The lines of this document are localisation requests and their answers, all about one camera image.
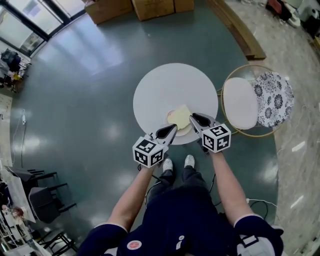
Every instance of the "logo patch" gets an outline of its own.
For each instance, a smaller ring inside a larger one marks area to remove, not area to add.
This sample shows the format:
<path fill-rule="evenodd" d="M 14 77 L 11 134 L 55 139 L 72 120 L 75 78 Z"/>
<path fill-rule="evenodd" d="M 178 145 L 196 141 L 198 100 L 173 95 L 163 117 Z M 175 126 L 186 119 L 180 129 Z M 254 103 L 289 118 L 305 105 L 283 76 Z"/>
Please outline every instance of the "logo patch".
<path fill-rule="evenodd" d="M 140 241 L 134 240 L 129 242 L 126 247 L 129 250 L 136 250 L 136 249 L 139 249 L 141 246 L 142 246 L 142 243 Z"/>

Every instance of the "white cushion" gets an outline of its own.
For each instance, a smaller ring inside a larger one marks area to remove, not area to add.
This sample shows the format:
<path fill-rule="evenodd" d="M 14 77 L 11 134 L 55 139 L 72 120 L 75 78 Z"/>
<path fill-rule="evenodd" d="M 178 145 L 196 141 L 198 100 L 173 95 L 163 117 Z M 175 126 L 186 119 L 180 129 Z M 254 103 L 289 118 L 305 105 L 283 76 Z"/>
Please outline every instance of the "white cushion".
<path fill-rule="evenodd" d="M 225 114 L 231 125 L 247 130 L 258 120 L 258 101 L 250 83 L 240 77 L 228 79 L 224 84 L 223 102 Z"/>

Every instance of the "white sneaker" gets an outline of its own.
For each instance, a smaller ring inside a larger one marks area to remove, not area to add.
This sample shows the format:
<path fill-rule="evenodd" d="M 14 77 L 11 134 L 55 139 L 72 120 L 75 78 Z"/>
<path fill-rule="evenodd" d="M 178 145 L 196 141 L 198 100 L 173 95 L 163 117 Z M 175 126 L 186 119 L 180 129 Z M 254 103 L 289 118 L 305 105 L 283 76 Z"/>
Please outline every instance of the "white sneaker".
<path fill-rule="evenodd" d="M 195 168 L 195 158 L 193 155 L 188 154 L 184 161 L 184 167 L 186 166 L 192 166 L 192 168 Z"/>
<path fill-rule="evenodd" d="M 162 169 L 163 169 L 163 172 L 165 172 L 166 170 L 172 171 L 174 169 L 174 164 L 172 163 L 170 158 L 167 158 L 166 160 L 164 160 Z"/>

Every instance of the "floral cushion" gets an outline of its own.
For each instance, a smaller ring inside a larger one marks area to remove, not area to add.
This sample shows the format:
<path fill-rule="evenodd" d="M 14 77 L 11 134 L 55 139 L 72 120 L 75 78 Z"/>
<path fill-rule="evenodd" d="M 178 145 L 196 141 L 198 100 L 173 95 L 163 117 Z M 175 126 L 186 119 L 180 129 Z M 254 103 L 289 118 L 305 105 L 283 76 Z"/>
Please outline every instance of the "floral cushion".
<path fill-rule="evenodd" d="M 294 106 L 294 93 L 286 79 L 276 72 L 265 72 L 253 82 L 258 100 L 258 123 L 275 127 L 285 121 Z"/>

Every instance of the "chair leg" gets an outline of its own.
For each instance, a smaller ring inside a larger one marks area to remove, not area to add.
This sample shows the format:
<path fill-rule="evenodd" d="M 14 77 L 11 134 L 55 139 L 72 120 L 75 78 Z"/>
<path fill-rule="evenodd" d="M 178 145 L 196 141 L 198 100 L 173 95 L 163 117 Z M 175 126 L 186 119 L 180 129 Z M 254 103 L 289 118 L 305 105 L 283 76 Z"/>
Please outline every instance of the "chair leg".
<path fill-rule="evenodd" d="M 68 251 L 71 248 L 73 243 L 74 243 L 74 241 L 71 240 L 64 247 L 62 247 L 61 249 L 57 250 L 52 256 L 59 256 L 59 255 L 65 253 L 66 251 Z"/>
<path fill-rule="evenodd" d="M 54 238 L 52 238 L 50 241 L 45 242 L 45 246 L 43 247 L 44 249 L 47 249 L 54 241 L 60 239 L 62 232 L 60 232 L 59 234 L 57 234 Z"/>
<path fill-rule="evenodd" d="M 60 188 L 60 187 L 66 186 L 66 185 L 68 185 L 68 183 L 63 183 L 63 184 L 57 185 L 57 186 L 51 186 L 51 187 L 49 187 L 49 190 L 50 191 L 56 190 L 57 188 Z"/>
<path fill-rule="evenodd" d="M 60 238 L 61 238 L 61 240 L 64 241 L 66 244 L 72 242 L 71 245 L 70 245 L 70 249 L 74 250 L 75 252 L 78 251 L 78 248 L 75 246 L 75 243 L 74 243 L 73 240 L 69 241 L 69 240 L 65 237 L 64 234 L 62 234 L 62 235 L 60 236 Z"/>
<path fill-rule="evenodd" d="M 29 173 L 32 174 L 43 174 L 45 171 L 44 170 L 33 170 L 33 171 L 29 171 Z"/>
<path fill-rule="evenodd" d="M 36 180 L 36 181 L 43 180 L 43 179 L 46 179 L 46 178 L 53 177 L 55 174 L 57 174 L 57 172 L 50 172 L 50 173 L 44 174 L 42 176 L 31 178 L 30 180 Z"/>
<path fill-rule="evenodd" d="M 67 207 L 64 208 L 64 209 L 59 210 L 59 213 L 64 213 L 64 212 L 68 211 L 70 208 L 72 208 L 72 207 L 74 207 L 74 206 L 76 206 L 76 205 L 77 205 L 76 203 L 73 203 L 73 204 L 67 206 Z"/>

